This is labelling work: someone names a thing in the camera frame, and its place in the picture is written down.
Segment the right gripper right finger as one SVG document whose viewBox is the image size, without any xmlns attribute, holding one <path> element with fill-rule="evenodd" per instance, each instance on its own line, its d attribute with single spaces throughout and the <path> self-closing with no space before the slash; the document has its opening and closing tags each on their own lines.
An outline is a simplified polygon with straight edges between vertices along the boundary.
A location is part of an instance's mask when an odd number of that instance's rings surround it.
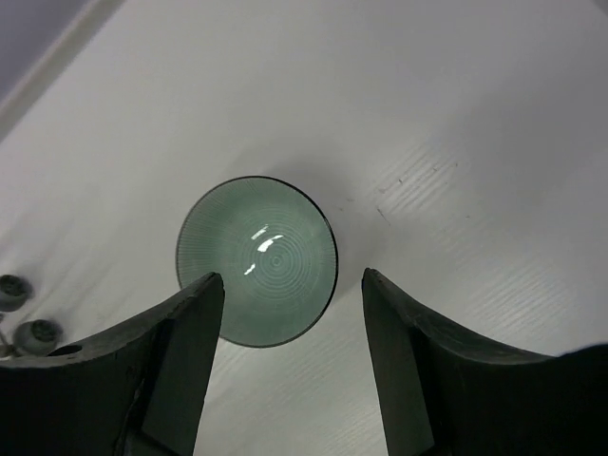
<svg viewBox="0 0 608 456">
<path fill-rule="evenodd" d="M 607 348 L 559 356 L 474 332 L 367 269 L 362 298 L 391 455 L 603 455 Z"/>
</svg>

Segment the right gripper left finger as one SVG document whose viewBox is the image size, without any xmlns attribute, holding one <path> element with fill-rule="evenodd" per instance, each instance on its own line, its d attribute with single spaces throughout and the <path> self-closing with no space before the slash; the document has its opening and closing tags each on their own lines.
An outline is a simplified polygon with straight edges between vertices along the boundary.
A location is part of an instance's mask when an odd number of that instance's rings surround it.
<svg viewBox="0 0 608 456">
<path fill-rule="evenodd" d="M 211 273 L 85 339 L 19 325 L 1 351 L 5 455 L 190 455 L 223 312 Z"/>
</svg>

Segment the teal ceramic bowl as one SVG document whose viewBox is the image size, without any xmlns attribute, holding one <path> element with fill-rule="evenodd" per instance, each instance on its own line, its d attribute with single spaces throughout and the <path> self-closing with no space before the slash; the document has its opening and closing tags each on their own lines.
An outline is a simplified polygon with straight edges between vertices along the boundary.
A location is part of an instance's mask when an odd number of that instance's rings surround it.
<svg viewBox="0 0 608 456">
<path fill-rule="evenodd" d="M 336 290 L 339 257 L 328 219 L 306 193 L 284 180 L 244 176 L 192 206 L 175 266 L 181 287 L 221 275 L 220 337 L 266 349 L 296 340 L 322 317 Z"/>
</svg>

